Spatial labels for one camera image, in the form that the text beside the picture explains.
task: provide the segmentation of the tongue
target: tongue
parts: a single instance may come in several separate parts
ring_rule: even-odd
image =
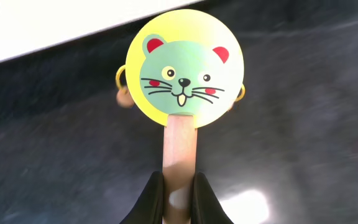
[[[183,106],[186,103],[186,96],[184,94],[178,96],[179,106]]]

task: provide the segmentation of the eye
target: eye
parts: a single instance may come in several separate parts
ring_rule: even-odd
[[[175,78],[175,69],[171,66],[166,66],[162,69],[161,75],[165,80],[173,80]]]
[[[206,72],[201,72],[199,75],[198,75],[198,80],[200,82],[208,82],[211,80],[211,76],[208,75]]]

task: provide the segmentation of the red cheek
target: red cheek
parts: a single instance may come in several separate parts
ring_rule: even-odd
[[[160,85],[160,82],[159,82],[159,81],[154,81],[154,80],[152,80],[152,81],[149,81],[149,84],[150,84],[151,86],[159,86],[159,85]]]
[[[213,95],[213,94],[216,93],[216,90],[214,90],[214,89],[205,89],[205,93]]]

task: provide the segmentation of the ear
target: ear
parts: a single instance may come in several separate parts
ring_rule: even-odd
[[[224,47],[215,47],[213,51],[221,58],[223,63],[226,63],[229,58],[229,51],[227,49]]]
[[[151,53],[153,50],[155,50],[157,47],[160,47],[161,45],[166,43],[167,42],[157,34],[148,35],[143,40],[143,53],[147,57],[148,54]]]

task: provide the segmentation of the red inner ear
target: red inner ear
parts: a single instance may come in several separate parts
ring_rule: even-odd
[[[216,47],[214,51],[221,58],[222,62],[226,63],[229,58],[229,51],[224,47]]]
[[[147,42],[147,51],[151,53],[153,50],[155,50],[157,47],[160,47],[164,43],[161,40],[158,39],[151,39]]]

